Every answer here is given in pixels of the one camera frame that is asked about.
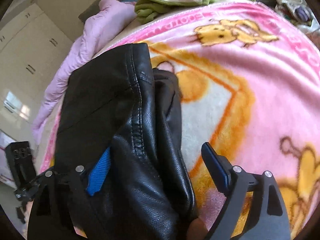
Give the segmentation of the person's right hand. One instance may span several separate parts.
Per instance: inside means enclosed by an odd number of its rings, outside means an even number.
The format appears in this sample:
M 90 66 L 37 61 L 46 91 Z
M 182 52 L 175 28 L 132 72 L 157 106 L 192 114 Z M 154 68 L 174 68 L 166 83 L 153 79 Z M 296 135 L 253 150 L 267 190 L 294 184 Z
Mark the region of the person's right hand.
M 187 230 L 187 240 L 204 240 L 208 230 L 204 222 L 197 218 L 191 222 Z

